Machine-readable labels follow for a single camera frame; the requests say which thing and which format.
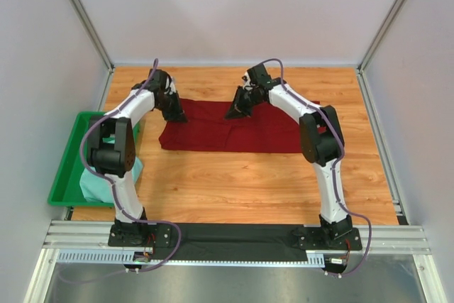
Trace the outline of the dark red t-shirt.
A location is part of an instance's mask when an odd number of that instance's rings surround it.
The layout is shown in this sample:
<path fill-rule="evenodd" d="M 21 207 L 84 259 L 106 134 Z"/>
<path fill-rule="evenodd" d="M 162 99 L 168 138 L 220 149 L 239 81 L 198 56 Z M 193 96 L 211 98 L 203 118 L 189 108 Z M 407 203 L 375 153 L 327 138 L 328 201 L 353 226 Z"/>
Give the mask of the dark red t-shirt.
<path fill-rule="evenodd" d="M 168 122 L 164 150 L 232 153 L 300 153 L 299 126 L 282 110 L 259 104 L 251 117 L 227 120 L 227 101 L 182 99 L 186 123 Z"/>

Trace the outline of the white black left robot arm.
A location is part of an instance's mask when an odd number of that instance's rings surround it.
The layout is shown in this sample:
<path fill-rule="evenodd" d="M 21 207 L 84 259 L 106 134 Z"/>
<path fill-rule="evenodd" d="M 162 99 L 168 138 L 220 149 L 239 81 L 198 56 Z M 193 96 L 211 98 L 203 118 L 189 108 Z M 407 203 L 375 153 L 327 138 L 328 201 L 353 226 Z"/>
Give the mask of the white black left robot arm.
<path fill-rule="evenodd" d="M 187 122 L 173 78 L 160 69 L 151 69 L 148 78 L 136 84 L 115 109 L 92 116 L 82 138 L 79 152 L 84 166 L 111 187 L 116 215 L 110 246 L 141 247 L 153 241 L 154 223 L 147 220 L 139 201 L 132 169 L 136 158 L 133 127 L 155 109 L 166 122 Z"/>

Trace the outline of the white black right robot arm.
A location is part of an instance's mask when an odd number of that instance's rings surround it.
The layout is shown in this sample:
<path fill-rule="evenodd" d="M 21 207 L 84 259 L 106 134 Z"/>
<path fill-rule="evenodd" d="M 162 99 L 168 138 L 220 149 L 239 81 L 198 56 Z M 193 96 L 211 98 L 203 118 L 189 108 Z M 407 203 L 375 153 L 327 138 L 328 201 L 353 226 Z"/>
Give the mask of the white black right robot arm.
<path fill-rule="evenodd" d="M 353 223 L 342 189 L 341 160 L 345 156 L 345 142 L 336 110 L 297 94 L 283 77 L 273 79 L 262 62 L 243 75 L 243 85 L 237 87 L 225 118 L 250 117 L 253 107 L 265 102 L 299 125 L 301 151 L 314 167 L 321 196 L 319 239 L 325 247 L 337 248 L 353 230 Z"/>

